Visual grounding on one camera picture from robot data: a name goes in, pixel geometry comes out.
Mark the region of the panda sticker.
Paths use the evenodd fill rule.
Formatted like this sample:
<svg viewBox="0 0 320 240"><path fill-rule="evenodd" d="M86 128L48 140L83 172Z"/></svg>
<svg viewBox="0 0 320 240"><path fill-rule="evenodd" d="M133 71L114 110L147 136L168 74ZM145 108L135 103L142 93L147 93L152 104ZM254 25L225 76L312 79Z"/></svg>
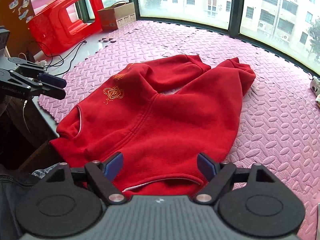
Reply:
<svg viewBox="0 0 320 240"><path fill-rule="evenodd" d="M10 4L9 4L9 9L12 10L14 8L16 8L19 4L19 0L13 0Z"/></svg>

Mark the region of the red plastic stool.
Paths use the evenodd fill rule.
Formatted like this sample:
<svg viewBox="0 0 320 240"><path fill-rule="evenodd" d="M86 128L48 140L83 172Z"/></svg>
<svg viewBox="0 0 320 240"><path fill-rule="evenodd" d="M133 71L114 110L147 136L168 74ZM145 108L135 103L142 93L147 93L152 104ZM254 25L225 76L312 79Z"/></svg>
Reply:
<svg viewBox="0 0 320 240"><path fill-rule="evenodd" d="M79 0L54 0L28 23L34 40L45 53L61 54L84 38L101 31L98 11L103 9L102 0L89 0L95 16L88 24L82 20L71 21L67 8Z"/></svg>

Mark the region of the brown cardboard box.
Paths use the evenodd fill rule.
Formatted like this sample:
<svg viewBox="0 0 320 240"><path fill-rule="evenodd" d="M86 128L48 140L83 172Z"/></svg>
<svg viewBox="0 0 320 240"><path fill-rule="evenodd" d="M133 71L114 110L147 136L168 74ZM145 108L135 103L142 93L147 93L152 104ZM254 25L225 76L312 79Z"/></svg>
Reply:
<svg viewBox="0 0 320 240"><path fill-rule="evenodd" d="M136 10L133 2L119 1L98 11L101 28L111 32L136 21Z"/></svg>

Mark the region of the red fleece pants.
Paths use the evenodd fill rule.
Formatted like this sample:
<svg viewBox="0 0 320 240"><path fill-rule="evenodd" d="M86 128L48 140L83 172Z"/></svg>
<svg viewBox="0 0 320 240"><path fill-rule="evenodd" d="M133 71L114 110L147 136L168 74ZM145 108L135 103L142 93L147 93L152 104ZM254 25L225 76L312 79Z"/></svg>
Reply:
<svg viewBox="0 0 320 240"><path fill-rule="evenodd" d="M192 195L207 182L197 155L226 158L254 80L238 58L216 67L197 55L129 64L59 122L51 145L71 167L121 152L113 184L126 196Z"/></svg>

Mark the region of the pink foam floor mat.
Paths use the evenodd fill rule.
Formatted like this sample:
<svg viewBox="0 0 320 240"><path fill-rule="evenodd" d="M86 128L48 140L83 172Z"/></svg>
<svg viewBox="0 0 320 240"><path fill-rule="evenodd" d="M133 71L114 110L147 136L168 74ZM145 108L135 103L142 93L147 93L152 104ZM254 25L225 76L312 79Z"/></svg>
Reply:
<svg viewBox="0 0 320 240"><path fill-rule="evenodd" d="M120 151L114 184L133 194L192 194L203 152L265 165L303 202L302 239L315 239L319 107L308 74L261 48L206 30L137 21L64 78L66 97L39 98L52 141L72 167Z"/></svg>

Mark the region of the brown wooden cabinet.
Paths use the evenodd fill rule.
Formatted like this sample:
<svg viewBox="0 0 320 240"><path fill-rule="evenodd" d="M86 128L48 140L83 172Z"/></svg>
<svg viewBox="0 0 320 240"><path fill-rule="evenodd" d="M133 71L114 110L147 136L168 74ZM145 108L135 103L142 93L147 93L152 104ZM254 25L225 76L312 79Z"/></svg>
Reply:
<svg viewBox="0 0 320 240"><path fill-rule="evenodd" d="M1 25L10 31L7 48L11 56L27 51L33 38L27 24L27 18L34 16L31 0L19 0L16 8L10 10L13 0L1 0Z"/></svg>

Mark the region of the green window frame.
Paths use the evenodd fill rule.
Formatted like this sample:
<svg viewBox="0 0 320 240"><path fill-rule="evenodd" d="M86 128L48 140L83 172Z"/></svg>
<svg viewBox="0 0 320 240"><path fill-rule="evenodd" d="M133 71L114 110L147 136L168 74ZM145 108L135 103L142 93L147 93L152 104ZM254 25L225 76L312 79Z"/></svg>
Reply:
<svg viewBox="0 0 320 240"><path fill-rule="evenodd" d="M280 53L319 73L319 0L102 0L125 1L139 19L215 28Z"/></svg>

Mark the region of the loose pink foam pieces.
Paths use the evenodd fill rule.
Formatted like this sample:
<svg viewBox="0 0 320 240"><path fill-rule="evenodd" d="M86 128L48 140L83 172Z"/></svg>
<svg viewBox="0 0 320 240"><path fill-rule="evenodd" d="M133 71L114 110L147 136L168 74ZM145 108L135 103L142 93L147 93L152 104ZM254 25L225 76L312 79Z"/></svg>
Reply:
<svg viewBox="0 0 320 240"><path fill-rule="evenodd" d="M115 43L116 40L115 40L114 38L106 38L106 37L103 37L103 38L99 39L98 42L102 42L102 43Z"/></svg>

